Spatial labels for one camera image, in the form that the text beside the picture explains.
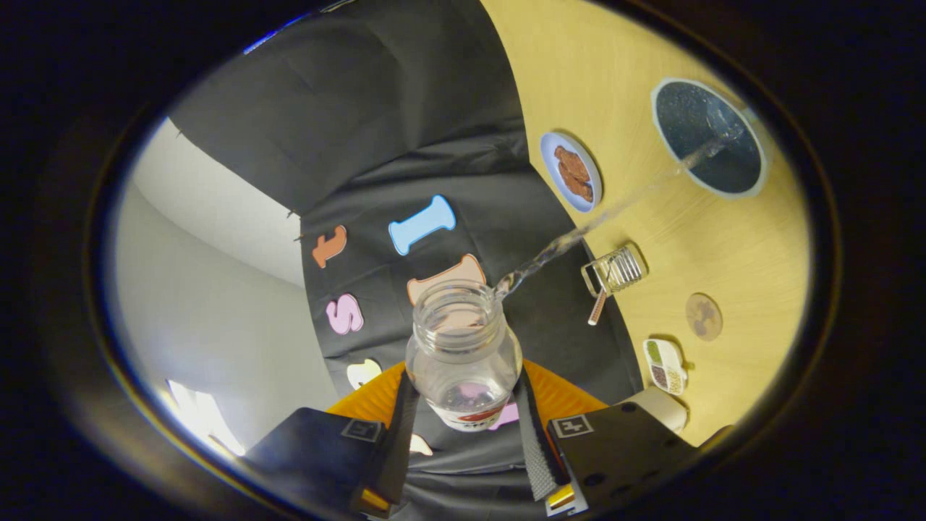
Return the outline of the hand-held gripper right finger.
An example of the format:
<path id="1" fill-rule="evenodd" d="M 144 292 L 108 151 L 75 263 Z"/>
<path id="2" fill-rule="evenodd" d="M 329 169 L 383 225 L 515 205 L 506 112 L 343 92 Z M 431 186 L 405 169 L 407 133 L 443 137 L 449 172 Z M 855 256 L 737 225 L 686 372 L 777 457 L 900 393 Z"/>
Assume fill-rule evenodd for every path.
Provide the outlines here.
<path id="1" fill-rule="evenodd" d="M 699 456 L 636 400 L 605 404 L 530 360 L 514 399 L 530 488 L 549 517 L 632 508 Z"/>

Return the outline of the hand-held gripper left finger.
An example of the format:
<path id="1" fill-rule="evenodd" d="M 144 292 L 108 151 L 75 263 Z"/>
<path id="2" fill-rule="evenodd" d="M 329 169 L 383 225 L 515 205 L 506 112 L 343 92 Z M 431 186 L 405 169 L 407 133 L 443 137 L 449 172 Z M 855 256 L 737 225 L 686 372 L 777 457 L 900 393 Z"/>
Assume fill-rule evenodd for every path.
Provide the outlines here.
<path id="1" fill-rule="evenodd" d="M 325 518 L 387 518 L 402 498 L 419 392 L 404 363 L 328 411 L 302 407 L 245 452 L 262 488 Z"/>

